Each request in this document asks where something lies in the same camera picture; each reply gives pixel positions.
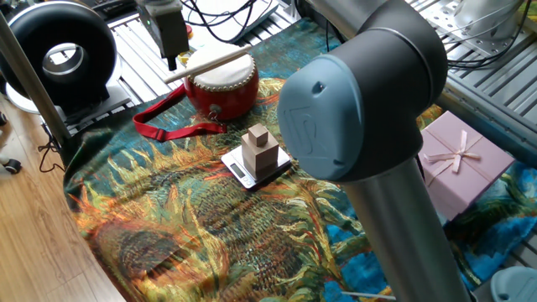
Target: sunflower print fabric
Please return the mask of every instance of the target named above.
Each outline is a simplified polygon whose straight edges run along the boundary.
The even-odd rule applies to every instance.
[[[340,187],[311,178],[293,161],[248,191],[220,160],[258,122],[285,148],[279,90],[324,51],[324,31],[307,19],[258,45],[257,104],[226,134],[165,143],[143,138],[132,117],[150,102],[77,137],[65,194],[81,235],[126,300],[353,301],[341,292],[391,294]],[[441,114],[432,107],[417,125]],[[150,123],[172,130],[201,121],[184,99]],[[534,180],[534,170],[515,164],[446,226],[469,287],[490,278],[535,225]]]

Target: drumstick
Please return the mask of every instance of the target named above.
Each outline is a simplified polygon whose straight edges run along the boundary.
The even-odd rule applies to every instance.
[[[173,81],[177,81],[179,79],[182,79],[184,77],[187,77],[187,76],[198,76],[204,72],[207,72],[209,70],[213,70],[217,67],[220,67],[222,65],[225,65],[233,60],[236,60],[240,57],[242,57],[243,55],[246,55],[248,53],[248,51],[252,48],[252,45],[246,45],[244,47],[242,47],[241,49],[237,49],[229,54],[225,54],[223,56],[221,56],[220,58],[216,58],[214,60],[211,60],[209,62],[206,62],[204,64],[201,64],[199,66],[196,66],[196,67],[193,67],[193,68],[189,68],[189,69],[186,69],[184,70],[183,72],[180,72],[176,75],[173,75],[167,79],[164,80],[164,83],[166,84],[169,84]]]

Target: digital scale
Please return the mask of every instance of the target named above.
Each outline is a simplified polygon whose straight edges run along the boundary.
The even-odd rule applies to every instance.
[[[256,180],[253,176],[251,176],[244,167],[244,161],[242,159],[242,146],[238,146],[230,153],[222,156],[222,162],[230,171],[232,171],[233,175],[237,177],[238,181],[240,181],[246,189],[251,189],[255,185],[261,183],[263,180],[266,180],[268,177],[288,166],[291,163],[291,157],[281,147],[278,147],[278,167],[274,169],[273,173],[268,174],[259,180]]]

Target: red drum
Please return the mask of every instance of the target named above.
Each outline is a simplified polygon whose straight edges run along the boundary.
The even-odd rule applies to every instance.
[[[193,68],[239,49],[233,44],[203,47],[186,63]],[[194,108],[218,120],[240,117],[252,108],[258,96],[259,74],[255,60],[244,55],[206,73],[185,79],[186,95]]]

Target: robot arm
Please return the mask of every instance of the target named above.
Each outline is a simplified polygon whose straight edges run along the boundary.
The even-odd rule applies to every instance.
[[[404,0],[309,0],[349,41],[294,73],[278,120],[300,167],[342,184],[398,301],[469,302],[414,157],[447,58]]]

